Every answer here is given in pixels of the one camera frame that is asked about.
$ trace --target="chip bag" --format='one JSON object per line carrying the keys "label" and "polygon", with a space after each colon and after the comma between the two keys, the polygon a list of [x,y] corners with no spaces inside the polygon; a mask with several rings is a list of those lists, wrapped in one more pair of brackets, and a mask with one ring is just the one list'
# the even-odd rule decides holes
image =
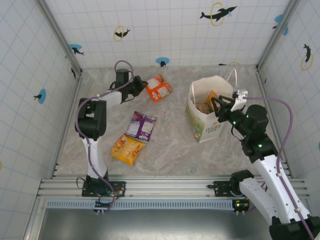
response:
{"label": "chip bag", "polygon": [[139,151],[147,145],[131,137],[122,135],[113,145],[111,156],[132,166],[138,156]]}
{"label": "chip bag", "polygon": [[148,80],[147,83],[145,89],[155,103],[173,91],[162,74]]}

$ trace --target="white tiled wall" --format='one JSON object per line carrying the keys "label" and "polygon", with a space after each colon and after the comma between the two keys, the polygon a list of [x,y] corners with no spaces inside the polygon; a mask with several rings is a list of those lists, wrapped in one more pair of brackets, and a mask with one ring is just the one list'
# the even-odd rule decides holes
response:
{"label": "white tiled wall", "polygon": [[[290,103],[294,120],[285,151],[295,177],[305,178],[320,214],[320,1],[301,1],[264,68],[268,96]],[[310,60],[305,65],[307,51]],[[272,104],[282,139],[289,126],[288,111]]]}
{"label": "white tiled wall", "polygon": [[[118,60],[134,66],[257,64],[289,0],[46,0],[82,68],[113,67]],[[221,8],[236,8],[220,26],[201,18]],[[114,40],[118,26],[130,32]]]}
{"label": "white tiled wall", "polygon": [[[0,2],[0,239],[21,239],[76,81],[34,0]],[[43,104],[33,96],[46,89]]]}

